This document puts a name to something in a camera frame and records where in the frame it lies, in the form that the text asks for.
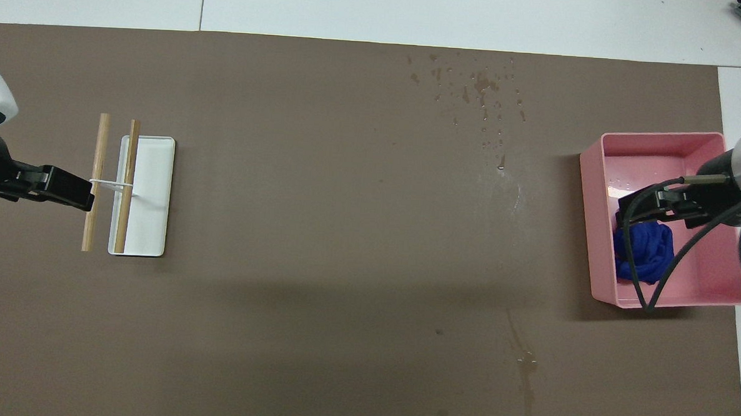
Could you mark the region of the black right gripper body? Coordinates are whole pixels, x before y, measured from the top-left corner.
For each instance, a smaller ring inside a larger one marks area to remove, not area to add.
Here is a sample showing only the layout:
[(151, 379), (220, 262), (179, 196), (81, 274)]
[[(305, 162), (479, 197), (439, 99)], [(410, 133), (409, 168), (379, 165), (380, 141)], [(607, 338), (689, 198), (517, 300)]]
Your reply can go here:
[(735, 183), (731, 164), (732, 155), (733, 151), (724, 152), (704, 163), (697, 171), (697, 175), (722, 174), (729, 178), (726, 182), (689, 185), (689, 199), (707, 208), (712, 218), (741, 202), (741, 190)]

